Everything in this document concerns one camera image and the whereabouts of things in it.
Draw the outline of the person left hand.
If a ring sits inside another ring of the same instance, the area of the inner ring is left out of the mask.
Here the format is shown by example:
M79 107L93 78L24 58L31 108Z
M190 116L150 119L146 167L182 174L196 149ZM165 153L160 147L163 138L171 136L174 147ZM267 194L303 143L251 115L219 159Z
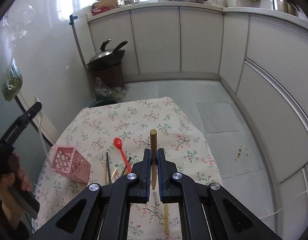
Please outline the person left hand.
M31 192L33 187L24 169L20 165L19 156L15 153L13 153L12 156L16 159L18 164L17 175L21 179L21 189L23 191ZM14 184L14 181L14 173L4 174L0 179L0 197L2 200L2 209L10 224L18 224L25 212L25 210L19 206L16 200L12 197L11 193L8 191L8 188Z

